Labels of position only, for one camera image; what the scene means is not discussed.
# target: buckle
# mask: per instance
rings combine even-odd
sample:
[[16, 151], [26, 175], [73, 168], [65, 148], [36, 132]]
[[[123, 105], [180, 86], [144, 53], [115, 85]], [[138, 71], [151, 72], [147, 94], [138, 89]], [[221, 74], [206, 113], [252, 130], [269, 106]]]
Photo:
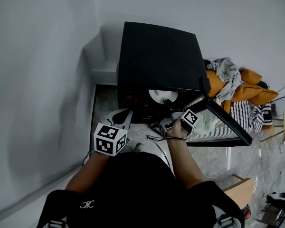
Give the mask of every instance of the buckle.
[[62, 220], [62, 221], [55, 221], [55, 220], [51, 220], [48, 224], [48, 227], [52, 227], [52, 228], [65, 228], [66, 227], [66, 223]]
[[218, 220], [219, 228], [230, 228], [233, 227], [233, 218], [231, 216], [222, 215]]

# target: orange cushion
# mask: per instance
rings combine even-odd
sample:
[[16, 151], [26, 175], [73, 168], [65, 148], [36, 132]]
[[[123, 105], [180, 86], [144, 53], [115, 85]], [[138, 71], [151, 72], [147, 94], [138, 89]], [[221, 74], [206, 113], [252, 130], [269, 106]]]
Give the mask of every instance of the orange cushion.
[[251, 71], [251, 70], [245, 69], [241, 73], [241, 78], [246, 83], [256, 85], [261, 81], [262, 76], [260, 74], [257, 74], [255, 72]]
[[276, 98], [278, 95], [279, 94], [276, 91], [262, 88], [262, 92], [250, 98], [249, 101], [256, 105], [265, 105], [269, 101], [272, 101], [274, 98]]
[[231, 101], [223, 101], [220, 106], [225, 110], [225, 112], [227, 112], [228, 114], [230, 113]]
[[263, 88], [261, 86], [246, 83], [236, 89], [231, 102], [248, 100], [261, 93], [262, 90]]
[[227, 82], [222, 82], [220, 78], [216, 75], [215, 71], [207, 70], [207, 77], [210, 81], [211, 90], [209, 92], [209, 97], [215, 97], [218, 92], [225, 86]]

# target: white wall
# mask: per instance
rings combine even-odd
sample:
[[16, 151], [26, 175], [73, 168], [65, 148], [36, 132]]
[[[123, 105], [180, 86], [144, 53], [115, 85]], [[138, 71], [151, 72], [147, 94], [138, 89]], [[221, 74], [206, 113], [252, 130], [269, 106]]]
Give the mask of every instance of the white wall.
[[0, 0], [0, 211], [88, 151], [98, 34], [93, 0]]
[[124, 21], [150, 23], [196, 34], [204, 58], [231, 57], [260, 73], [272, 89], [285, 84], [285, 0], [95, 2], [110, 62], [119, 59]]
[[33, 202], [29, 203], [19, 211], [1, 221], [0, 228], [36, 228], [48, 194], [54, 190], [63, 190], [71, 178], [74, 176], [76, 171], [72, 172], [66, 177], [59, 179], [57, 182], [54, 182], [51, 184], [51, 188], [47, 190], [43, 195], [39, 196]]

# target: glass panel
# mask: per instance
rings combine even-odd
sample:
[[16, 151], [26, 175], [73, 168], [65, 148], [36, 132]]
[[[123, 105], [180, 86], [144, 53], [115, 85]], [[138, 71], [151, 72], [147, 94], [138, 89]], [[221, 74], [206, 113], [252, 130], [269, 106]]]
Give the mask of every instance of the glass panel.
[[199, 123], [187, 142], [206, 142], [211, 140], [238, 137], [227, 125], [208, 109], [196, 114]]

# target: white logo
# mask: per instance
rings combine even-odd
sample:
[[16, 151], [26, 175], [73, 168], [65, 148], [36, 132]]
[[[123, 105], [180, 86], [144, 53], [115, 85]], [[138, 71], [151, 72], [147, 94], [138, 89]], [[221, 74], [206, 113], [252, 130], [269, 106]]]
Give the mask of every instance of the white logo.
[[91, 204], [92, 202], [94, 202], [94, 200], [92, 200], [92, 201], [87, 201], [87, 202], [83, 202], [82, 204], [83, 204], [84, 206], [83, 206], [83, 207], [80, 206], [80, 208], [82, 208], [82, 209], [93, 208], [93, 205], [90, 206], [90, 204]]

